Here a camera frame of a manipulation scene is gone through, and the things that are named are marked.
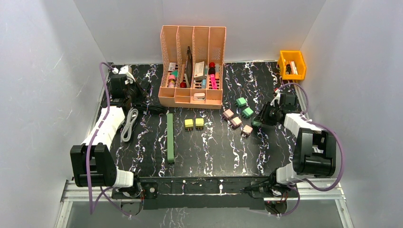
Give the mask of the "green white charger plug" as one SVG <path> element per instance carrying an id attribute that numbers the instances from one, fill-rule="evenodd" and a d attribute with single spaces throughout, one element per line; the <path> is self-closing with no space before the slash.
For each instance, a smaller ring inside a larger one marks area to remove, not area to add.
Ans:
<path id="1" fill-rule="evenodd" d="M 246 119 L 250 118 L 253 114 L 254 111 L 250 107 L 247 107 L 242 111 L 242 116 Z"/>

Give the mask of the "yellow charger plug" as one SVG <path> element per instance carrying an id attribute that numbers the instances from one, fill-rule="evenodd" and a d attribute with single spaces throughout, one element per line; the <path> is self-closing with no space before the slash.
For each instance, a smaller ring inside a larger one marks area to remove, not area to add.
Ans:
<path id="1" fill-rule="evenodd" d="M 204 119 L 203 118 L 196 118 L 195 119 L 195 129 L 196 130 L 203 130 L 204 129 Z"/>
<path id="2" fill-rule="evenodd" d="M 194 128 L 193 119 L 185 119 L 184 128 L 185 128 L 186 131 L 192 131 L 193 128 Z"/>

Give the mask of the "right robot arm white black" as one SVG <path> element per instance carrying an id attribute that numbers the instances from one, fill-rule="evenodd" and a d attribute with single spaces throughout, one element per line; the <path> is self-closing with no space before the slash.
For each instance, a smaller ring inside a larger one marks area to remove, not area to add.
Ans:
<path id="1" fill-rule="evenodd" d="M 336 139 L 328 131 L 310 123 L 297 113 L 297 97 L 278 93 L 266 102 L 252 122 L 255 127 L 281 124 L 296 137 L 292 161 L 275 169 L 266 180 L 251 183 L 245 190 L 257 198 L 274 197 L 287 191 L 288 185 L 314 177 L 331 177 L 336 170 Z"/>

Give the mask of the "pink white charger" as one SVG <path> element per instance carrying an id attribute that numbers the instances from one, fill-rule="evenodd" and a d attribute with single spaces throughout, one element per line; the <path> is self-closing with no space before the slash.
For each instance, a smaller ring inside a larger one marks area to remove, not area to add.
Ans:
<path id="1" fill-rule="evenodd" d="M 234 116 L 234 112 L 230 109 L 227 109 L 222 113 L 222 119 L 229 121 Z"/>

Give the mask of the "pink charger plug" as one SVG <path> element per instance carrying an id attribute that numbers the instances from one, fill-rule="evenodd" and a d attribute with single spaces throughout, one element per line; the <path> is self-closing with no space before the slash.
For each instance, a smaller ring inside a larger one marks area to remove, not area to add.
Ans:
<path id="1" fill-rule="evenodd" d="M 238 127 L 241 126 L 242 124 L 242 120 L 237 116 L 237 117 L 233 117 L 229 120 L 230 125 L 233 129 L 236 129 Z"/>

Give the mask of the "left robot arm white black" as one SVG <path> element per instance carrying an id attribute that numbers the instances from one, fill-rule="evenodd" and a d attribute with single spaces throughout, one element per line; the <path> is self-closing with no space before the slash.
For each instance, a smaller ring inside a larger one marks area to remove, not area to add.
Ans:
<path id="1" fill-rule="evenodd" d="M 75 184 L 78 187 L 117 187 L 131 198 L 142 192 L 141 183 L 135 181 L 135 174 L 120 170 L 110 154 L 112 141 L 121 131 L 121 141 L 131 139 L 132 128 L 138 117 L 138 110 L 131 101 L 135 92 L 131 85 L 135 83 L 132 76 L 113 75 L 110 78 L 110 90 L 106 107 L 102 108 L 99 119 L 90 135 L 70 150 Z"/>

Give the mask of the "green power strip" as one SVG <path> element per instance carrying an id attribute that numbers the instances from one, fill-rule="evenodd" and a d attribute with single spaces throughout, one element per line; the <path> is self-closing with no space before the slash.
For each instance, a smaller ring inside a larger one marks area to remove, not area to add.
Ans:
<path id="1" fill-rule="evenodd" d="M 167 117 L 167 161 L 174 163 L 174 135 L 173 135 L 173 114 L 168 113 Z"/>

